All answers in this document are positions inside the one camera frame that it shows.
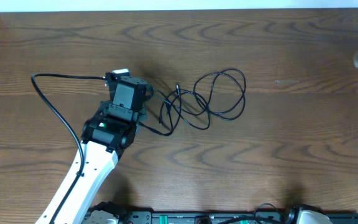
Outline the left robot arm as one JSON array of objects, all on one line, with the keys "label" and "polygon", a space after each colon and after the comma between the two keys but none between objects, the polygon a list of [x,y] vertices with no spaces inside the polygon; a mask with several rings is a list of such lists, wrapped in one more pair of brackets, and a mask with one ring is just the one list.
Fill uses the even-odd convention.
[{"label": "left robot arm", "polygon": [[148,83],[132,77],[128,69],[102,77],[108,101],[75,138],[78,151],[56,194],[38,223],[81,223],[98,189],[135,139],[139,121],[146,118],[144,103],[152,96]]}]

